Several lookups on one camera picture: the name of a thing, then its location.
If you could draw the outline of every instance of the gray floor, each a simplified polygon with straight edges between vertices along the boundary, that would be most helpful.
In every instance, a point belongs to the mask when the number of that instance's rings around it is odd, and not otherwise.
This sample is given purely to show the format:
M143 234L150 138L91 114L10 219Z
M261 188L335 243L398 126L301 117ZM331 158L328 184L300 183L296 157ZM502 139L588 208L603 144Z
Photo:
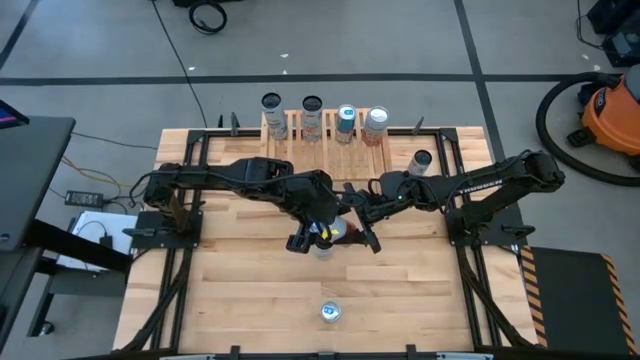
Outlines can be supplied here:
M9 39L29 0L0 2L0 48ZM586 11L593 0L584 0ZM575 38L574 0L464 0L484 74L572 74L611 71L606 57ZM453 0L245 0L225 4L228 27L207 37L193 30L186 10L170 0L158 7L192 76L214 76L194 85L209 124L235 111L242 126L256 126L259 98L277 91L287 108L317 94L328 107L384 105L396 125L482 125L483 108L471 76L466 81L322 81L224 83L215 76L295 74L463 74L471 75L463 32ZM584 35L597 38L590 26ZM0 86L0 98L32 115L71 116L76 131L123 142L156 145L163 128L200 127L202 120L185 84L73 85L73 78L178 77L182 72L146 0L40 0L10 57L3 78L59 78L61 86ZM488 83L490 102L505 152L539 149L534 115L547 82ZM560 139L575 124L572 96L551 109L551 129ZM73 138L66 153L77 165L105 171L133 183L149 170L153 151L128 150ZM627 173L615 154L598 149L579 157ZM553 195L521 201L526 223L537 232L530 243L611 255L635 334L640 334L640 252L634 220L640 192L597 183L565 169L566 185ZM51 185L114 193L106 184L61 167ZM65 227L78 208L49 194L38 217ZM57 331L26 338L26 326L43 286L37 277L1 359L59 359L110 349L121 299L59 297L50 320Z

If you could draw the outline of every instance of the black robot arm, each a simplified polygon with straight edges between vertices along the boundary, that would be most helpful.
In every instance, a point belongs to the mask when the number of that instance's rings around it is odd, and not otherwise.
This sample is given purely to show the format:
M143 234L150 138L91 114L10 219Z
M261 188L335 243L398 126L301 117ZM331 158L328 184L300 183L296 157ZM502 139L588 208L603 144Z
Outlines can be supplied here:
M225 166L163 164L148 175L144 202L162 212L169 222L168 228L178 233L190 230L189 211L179 204L176 189L233 191L249 200L273 203L296 219L300 226L289 237L286 248L299 253L307 253L314 244L324 247L363 244L377 253L381 246L371 231L376 222L409 207L449 212L455 196L501 186L485 199L468 202L455 210L456 227L477 232L493 214L528 193L552 192L564 182L564 174L550 155L530 151L451 177L387 172L370 181L369 191L356 192L346 183L346 192L340 196L332 190L331 177L321 170L294 174L290 162L259 157ZM380 193L372 189L371 184L376 181ZM355 210L362 230L351 231L332 242L329 226L337 216L351 209Z
M245 199L270 202L300 223L297 233L289 237L287 250L307 253L321 236L311 227L327 229L345 212L332 185L323 171L293 174L290 162L260 157L224 166L163 164L149 174L144 202L159 209L170 222L168 227L177 232L190 230L190 216L179 204L176 189L227 190Z
M378 182L380 193L375 193L371 183ZM493 214L531 192L553 192L564 183L553 157L540 152L524 151L493 165L455 176L415 176L406 171L393 171L371 180L369 191L358 194L367 198L362 206L356 206L365 235L371 225L409 207L424 211L453 212L456 228L467 233L478 232L482 224ZM451 210L455 196L469 194L491 187L501 186L481 201L471 201L460 209ZM345 186L347 193L353 192Z

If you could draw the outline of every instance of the shop vacuum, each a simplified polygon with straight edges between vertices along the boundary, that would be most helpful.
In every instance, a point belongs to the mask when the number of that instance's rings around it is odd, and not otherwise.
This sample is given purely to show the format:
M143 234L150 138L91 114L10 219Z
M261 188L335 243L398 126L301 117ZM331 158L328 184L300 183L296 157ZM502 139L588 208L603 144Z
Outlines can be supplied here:
M623 76L586 72L573 75L554 86L542 99L536 114L536 130L547 150L576 171L609 184L636 187L640 177L611 174L586 165L562 150L547 129L547 112L558 95L569 87L583 85L578 99L585 106L582 128L567 136L573 147L596 143L625 154L640 171L640 65Z

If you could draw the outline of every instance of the wooden table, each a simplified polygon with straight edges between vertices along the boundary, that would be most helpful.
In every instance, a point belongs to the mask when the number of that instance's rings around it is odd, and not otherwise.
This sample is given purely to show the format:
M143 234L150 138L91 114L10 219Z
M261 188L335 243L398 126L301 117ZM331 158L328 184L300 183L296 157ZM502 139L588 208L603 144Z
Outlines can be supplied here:
M457 130L466 170L490 164L483 129ZM164 130L156 167L182 162L187 132ZM426 149L434 154L428 174L440 173L435 141L408 136L388 141L392 169L406 169L415 151ZM258 137L216 138L209 163L269 151ZM181 353L228 353L232 345L240 345L243 353L404 352L406 344L418 351L472 350L455 250L440 213L411 209L376 224L383 249L377 255L362 246L341 247L329 261L320 261L285 250L297 224L275 206L215 191L204 192L203 200L205 222L191 267ZM165 252L150 251L134 264L114 348L131 340L156 305ZM515 256L495 247L485 247L484 254L496 303L525 338L536 342ZM320 317L328 300L343 309L334 324ZM476 304L488 343L477 298ZM172 309L166 319L172 319ZM163 332L165 346L170 323Z

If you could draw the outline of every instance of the desk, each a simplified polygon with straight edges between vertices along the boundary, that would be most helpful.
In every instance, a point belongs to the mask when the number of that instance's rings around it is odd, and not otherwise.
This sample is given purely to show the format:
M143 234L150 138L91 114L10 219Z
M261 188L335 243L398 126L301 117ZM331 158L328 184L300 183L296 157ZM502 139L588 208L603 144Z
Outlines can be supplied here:
M0 130L0 199L5 210L0 216L0 351L34 273L51 275L51 283L59 270L42 257L45 249L121 273L129 269L129 256L34 219L74 125L71 118L35 117L27 126ZM32 335L39 333L49 304L50 297L43 295Z
M457 132L466 170L491 163L482 128ZM187 133L163 131L156 167L182 162ZM217 137L209 144L209 163L268 155L263 145L259 135ZM389 148L394 170L406 169L415 151L426 149L434 154L428 174L440 173L435 144L424 137L390 136ZM472 350L455 249L439 213L408 210L376 224L382 244L377 255L340 247L320 261L284 249L297 224L274 206L231 193L202 196L202 239L193 255L180 353L228 353L232 345L243 353L404 352L407 344L418 351ZM133 264L114 348L128 343L155 307L165 253L152 250ZM515 256L493 247L485 247L484 255L496 303L525 338L537 342ZM320 318L327 300L343 308L337 323ZM487 343L484 311L476 304ZM173 318L171 309L165 318ZM166 321L161 347L168 346L170 326Z

